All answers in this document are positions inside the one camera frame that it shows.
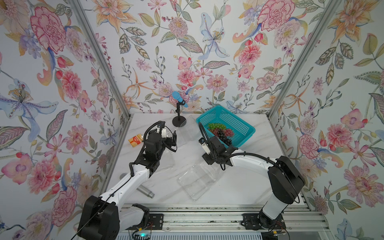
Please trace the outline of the teal plastic mesh basket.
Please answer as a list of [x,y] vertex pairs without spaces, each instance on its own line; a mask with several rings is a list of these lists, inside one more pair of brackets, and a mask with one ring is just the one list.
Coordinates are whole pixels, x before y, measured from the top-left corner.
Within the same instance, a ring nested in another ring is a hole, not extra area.
[[232,140],[232,145],[239,148],[256,132],[255,128],[242,120],[237,115],[231,113],[222,106],[215,106],[196,119],[197,124],[201,123],[207,130],[209,137],[214,134],[208,129],[209,123],[221,123],[226,125],[227,129],[233,130],[235,135],[229,139]]

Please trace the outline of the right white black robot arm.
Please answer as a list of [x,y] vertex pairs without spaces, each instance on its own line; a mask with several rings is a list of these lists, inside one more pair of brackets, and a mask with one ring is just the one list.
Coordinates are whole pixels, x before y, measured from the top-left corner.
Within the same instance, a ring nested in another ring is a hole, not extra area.
[[202,137],[199,143],[205,151],[202,157],[208,165],[216,163],[223,167],[244,168],[270,181],[273,194],[258,214],[243,216],[242,226],[248,230],[272,231],[275,226],[282,225],[282,213],[296,202],[305,185],[304,177],[288,157],[271,159],[232,146],[225,147],[216,136],[210,139]]

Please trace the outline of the clear clamshell container front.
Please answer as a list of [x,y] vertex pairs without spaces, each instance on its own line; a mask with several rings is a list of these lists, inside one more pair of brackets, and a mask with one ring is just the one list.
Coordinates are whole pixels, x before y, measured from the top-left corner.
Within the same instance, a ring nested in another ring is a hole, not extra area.
[[222,177],[223,170],[219,165],[208,165],[201,162],[189,168],[181,177],[178,184],[192,201],[201,198]]

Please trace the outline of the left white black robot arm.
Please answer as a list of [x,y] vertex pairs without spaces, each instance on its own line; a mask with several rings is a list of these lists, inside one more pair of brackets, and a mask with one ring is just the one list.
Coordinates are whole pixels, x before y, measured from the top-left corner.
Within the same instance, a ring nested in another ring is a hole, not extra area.
[[143,146],[129,173],[99,197],[90,196],[83,207],[76,236],[84,240],[114,240],[126,229],[143,230],[150,220],[150,210],[133,204],[124,210],[129,196],[146,182],[160,165],[165,150],[177,151],[177,134],[167,135],[164,121],[152,124],[144,133]]

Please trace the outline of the red grape bunch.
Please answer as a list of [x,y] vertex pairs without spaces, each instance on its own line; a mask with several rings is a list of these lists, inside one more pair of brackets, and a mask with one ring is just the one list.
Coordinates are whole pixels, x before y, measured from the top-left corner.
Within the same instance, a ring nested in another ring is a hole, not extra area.
[[231,129],[210,128],[209,131],[217,137],[231,138],[235,135],[235,133]]

